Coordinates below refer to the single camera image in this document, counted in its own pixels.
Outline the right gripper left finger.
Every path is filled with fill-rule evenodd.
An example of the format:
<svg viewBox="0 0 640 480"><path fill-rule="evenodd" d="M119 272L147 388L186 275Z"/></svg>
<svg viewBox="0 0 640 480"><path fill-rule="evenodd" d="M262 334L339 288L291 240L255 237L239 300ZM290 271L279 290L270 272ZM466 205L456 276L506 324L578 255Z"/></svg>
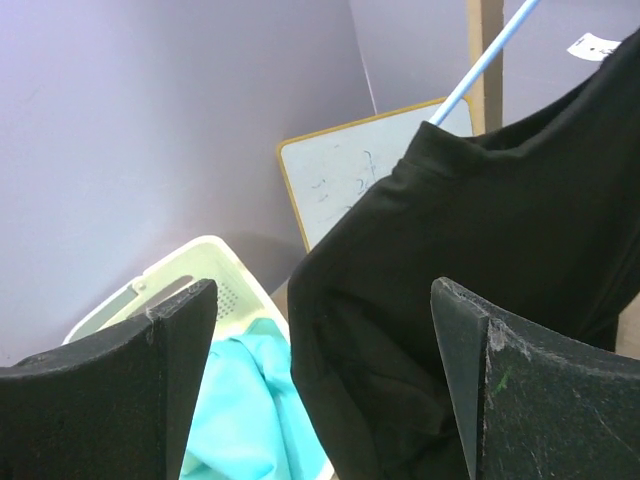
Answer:
<svg viewBox="0 0 640 480"><path fill-rule="evenodd" d="M4 479L176 479L217 316L201 280L1 370Z"/></svg>

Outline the teal t shirt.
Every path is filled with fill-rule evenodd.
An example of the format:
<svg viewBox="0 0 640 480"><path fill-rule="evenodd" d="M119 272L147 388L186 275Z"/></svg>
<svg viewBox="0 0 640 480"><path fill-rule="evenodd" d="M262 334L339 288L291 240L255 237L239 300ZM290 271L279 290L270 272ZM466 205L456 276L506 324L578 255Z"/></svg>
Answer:
<svg viewBox="0 0 640 480"><path fill-rule="evenodd" d="M212 344L181 478L329 477L327 455L290 368L289 343L269 318Z"/></svg>

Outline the black t shirt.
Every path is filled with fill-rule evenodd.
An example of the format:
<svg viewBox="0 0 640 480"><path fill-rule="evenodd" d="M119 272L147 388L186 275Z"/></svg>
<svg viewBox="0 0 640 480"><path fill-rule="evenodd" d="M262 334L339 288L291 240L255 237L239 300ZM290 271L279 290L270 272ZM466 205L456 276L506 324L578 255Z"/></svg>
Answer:
<svg viewBox="0 0 640 480"><path fill-rule="evenodd" d="M476 137L423 123L288 284L292 377L342 479L467 475L430 289L604 350L639 291L639 38Z"/></svg>

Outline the blue hanger with black shirt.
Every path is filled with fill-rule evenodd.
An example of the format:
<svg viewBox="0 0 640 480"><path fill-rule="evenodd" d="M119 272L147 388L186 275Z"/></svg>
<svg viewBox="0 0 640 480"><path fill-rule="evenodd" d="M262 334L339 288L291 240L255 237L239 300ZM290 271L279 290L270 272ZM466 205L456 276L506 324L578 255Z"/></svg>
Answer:
<svg viewBox="0 0 640 480"><path fill-rule="evenodd" d="M429 119L431 124L439 126L446 119L453 108L485 72L495 57L502 51L506 43L511 39L519 27L526 21L527 17L536 8L538 3L538 0L526 0L519 7L482 55L475 61L473 66L456 85L455 89L431 116Z"/></svg>

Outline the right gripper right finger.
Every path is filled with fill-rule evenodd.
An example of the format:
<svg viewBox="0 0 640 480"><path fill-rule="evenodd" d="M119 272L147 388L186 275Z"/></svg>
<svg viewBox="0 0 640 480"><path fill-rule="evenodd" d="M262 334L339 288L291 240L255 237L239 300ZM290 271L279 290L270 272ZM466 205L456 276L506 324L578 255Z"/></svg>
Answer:
<svg viewBox="0 0 640 480"><path fill-rule="evenodd" d="M440 278L438 347L472 479L636 479L639 362Z"/></svg>

